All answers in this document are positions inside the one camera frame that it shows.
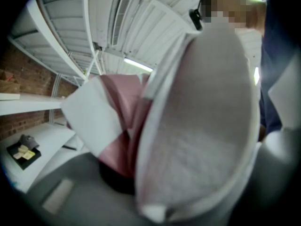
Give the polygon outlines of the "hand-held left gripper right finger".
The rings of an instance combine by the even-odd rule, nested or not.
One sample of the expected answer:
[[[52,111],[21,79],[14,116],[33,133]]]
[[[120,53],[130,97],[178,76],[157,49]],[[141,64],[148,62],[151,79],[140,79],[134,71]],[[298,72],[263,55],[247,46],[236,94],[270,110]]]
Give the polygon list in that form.
[[[301,131],[275,131],[260,146],[245,191],[248,220],[291,220],[301,210]]]

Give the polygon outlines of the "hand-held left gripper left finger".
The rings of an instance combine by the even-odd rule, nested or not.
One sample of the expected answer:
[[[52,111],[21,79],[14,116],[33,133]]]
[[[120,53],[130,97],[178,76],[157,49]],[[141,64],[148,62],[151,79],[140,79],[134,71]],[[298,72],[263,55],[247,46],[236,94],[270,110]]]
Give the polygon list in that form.
[[[72,189],[55,199],[55,214],[42,207],[63,181]],[[33,211],[48,226],[149,226],[131,195],[120,194],[101,178],[98,160],[90,153],[78,155],[45,176],[25,195]]]

